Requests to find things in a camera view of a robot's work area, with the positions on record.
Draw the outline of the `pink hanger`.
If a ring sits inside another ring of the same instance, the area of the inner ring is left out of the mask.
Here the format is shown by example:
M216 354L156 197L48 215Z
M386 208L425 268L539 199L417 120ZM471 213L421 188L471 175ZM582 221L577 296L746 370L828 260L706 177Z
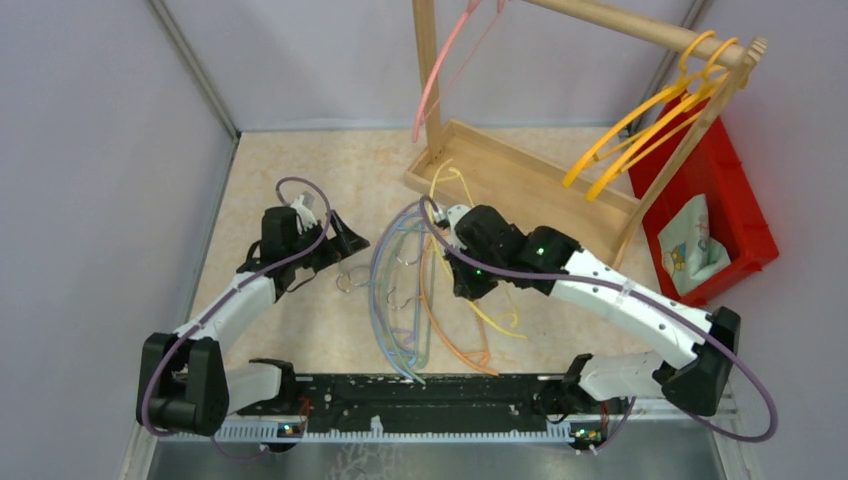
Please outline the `pink hanger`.
M455 24L450 30L447 38L444 43L440 47L436 58L431 67L426 68L426 81L422 87L422 93L419 98L419 103L416 107L415 117L413 128L411 129L411 141L416 143L420 137L420 131L422 126L426 123L426 121L432 116L435 112L435 109L439 107L442 103L443 95L438 94L436 98L433 98L433 92L439 83L439 75L441 74L442 67L451 53L456 40L460 36L460 34L465 29L468 21L474 16L475 11L483 4L483 1L468 1L464 7L464 10L457 18ZM486 37L489 35L489 32L493 29L493 27L498 23L500 18L502 17L506 7L508 5L508 1L506 0L498 0L494 1L495 5L495 13L489 22L488 26L485 30L480 34L474 45L471 47L470 51L464 58L462 64L457 68L456 72L450 78L448 85L446 86L446 93L448 93L452 88L453 84L460 77L460 75L465 70L466 66L471 62L472 58L477 53L477 50L481 46L481 44L485 41Z

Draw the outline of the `light yellow hanger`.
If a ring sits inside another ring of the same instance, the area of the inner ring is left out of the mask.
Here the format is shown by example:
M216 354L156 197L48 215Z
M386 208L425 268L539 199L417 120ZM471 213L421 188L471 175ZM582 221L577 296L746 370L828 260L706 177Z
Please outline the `light yellow hanger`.
M475 202L473 200L473 197L471 196L468 185L467 185L461 171L458 170L457 168L451 166L452 161L453 161L453 159L450 158L450 159L446 160L443 164L441 164L440 166L437 167L437 169L435 170L435 173L433 175L433 179L431 180L431 183L430 183L428 196L431 197L433 200L435 200L436 199L436 189L437 189L437 185L439 183L447 182L447 181L451 181L451 180L459 180L461 182L467 204L470 207L474 207ZM501 290L506 295L506 297L509 301L509 305L511 307L511 310L504 312L502 314L499 314L495 318L491 318L489 315L487 315L477 305L476 301L467 300L466 303L469 306L469 308L474 312L474 314L475 314L475 316L478 320L482 320L483 322L485 322L486 324L488 324L489 326L494 328L500 334L508 336L508 337L512 337L512 338L527 340L528 337L526 335L518 333L518 332L515 331L515 328L517 328L519 326L519 323L520 323L520 315L518 314L518 311L516 309L516 305L514 303L514 300L511 296L511 294L509 293L509 291L505 287L501 287ZM504 318L510 318L511 319L509 329L504 328L497 323L497 321L499 319L504 319Z

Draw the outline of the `green hanger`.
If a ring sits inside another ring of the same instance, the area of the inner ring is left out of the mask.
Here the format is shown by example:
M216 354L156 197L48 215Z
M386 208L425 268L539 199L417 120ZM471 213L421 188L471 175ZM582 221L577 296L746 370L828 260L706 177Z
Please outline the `green hanger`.
M382 274L384 309L389 332L389 357L412 378L427 366L431 324L425 297L433 263L425 258L429 240L418 214L406 214L392 225L387 264Z

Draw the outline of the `orange hanger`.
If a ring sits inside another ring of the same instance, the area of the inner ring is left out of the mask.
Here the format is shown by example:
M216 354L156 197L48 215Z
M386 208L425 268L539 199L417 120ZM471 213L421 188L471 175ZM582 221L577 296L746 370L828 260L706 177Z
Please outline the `orange hanger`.
M480 347L477 350L472 351L460 350L450 337L444 333L440 322L434 313L432 294L434 293L435 288L435 273L433 267L425 267L424 270L419 273L418 286L421 290L421 300L424 303L429 324L435 330L442 344L456 359L477 373L493 377L499 376L500 373L488 365L491 360L491 351L482 318L478 314L474 314L476 333L478 334L481 342Z

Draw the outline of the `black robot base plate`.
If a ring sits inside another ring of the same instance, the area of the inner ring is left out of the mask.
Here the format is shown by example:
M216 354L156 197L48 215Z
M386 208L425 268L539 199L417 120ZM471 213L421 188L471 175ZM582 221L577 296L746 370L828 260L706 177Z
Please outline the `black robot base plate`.
M303 418L309 433L360 433L379 419L390 434L536 433L573 415L622 414L623 399L597 401L562 374L298 374L243 416Z

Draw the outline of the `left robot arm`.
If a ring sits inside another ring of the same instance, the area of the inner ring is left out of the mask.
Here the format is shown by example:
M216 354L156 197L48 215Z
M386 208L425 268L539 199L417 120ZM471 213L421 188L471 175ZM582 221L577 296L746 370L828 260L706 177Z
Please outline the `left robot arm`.
M370 243L331 211L322 223L304 206L272 207L228 289L190 322L143 343L136 417L155 436L215 435L225 418L263 402L277 414L300 399L291 363L254 359L229 370L225 353L284 294L300 269L318 273Z

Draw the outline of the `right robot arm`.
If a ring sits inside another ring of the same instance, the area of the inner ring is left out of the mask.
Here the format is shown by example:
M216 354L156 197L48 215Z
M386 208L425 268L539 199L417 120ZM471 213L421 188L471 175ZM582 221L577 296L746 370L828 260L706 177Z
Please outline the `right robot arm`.
M548 226L524 234L488 205L452 206L446 222L459 253L447 256L456 295L478 299L505 281L601 315L650 346L647 353L577 357L569 369L575 377L563 385L569 408L663 397L690 414L716 414L733 366L724 352L738 350L738 313L680 304L605 265L572 237Z

